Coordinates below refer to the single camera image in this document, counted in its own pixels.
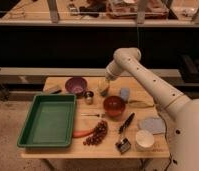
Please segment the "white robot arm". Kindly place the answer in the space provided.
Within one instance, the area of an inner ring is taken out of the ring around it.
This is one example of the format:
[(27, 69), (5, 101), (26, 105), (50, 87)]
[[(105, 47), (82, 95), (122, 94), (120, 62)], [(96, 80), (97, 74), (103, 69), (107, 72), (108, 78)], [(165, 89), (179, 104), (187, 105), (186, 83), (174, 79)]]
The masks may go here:
[(139, 60), (138, 48), (118, 48), (105, 69), (105, 78), (116, 80), (124, 71), (133, 76), (175, 121), (170, 171), (199, 171), (199, 99), (191, 99)]

